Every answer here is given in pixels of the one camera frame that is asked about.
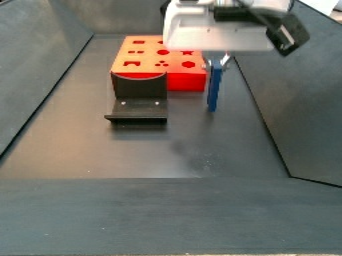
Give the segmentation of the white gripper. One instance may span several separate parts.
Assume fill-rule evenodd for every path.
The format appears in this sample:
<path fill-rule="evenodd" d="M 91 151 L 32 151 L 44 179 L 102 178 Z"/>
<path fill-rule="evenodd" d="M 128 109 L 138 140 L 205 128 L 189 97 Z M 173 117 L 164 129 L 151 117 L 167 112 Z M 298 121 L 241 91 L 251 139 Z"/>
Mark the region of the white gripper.
<path fill-rule="evenodd" d="M 171 50 L 270 51 L 273 43 L 266 27 L 247 20 L 217 22 L 210 8 L 215 0 L 171 0 L 166 7 L 163 42 Z M 213 60 L 205 58 L 206 70 Z M 229 69 L 231 55 L 221 59 L 222 70 Z"/>

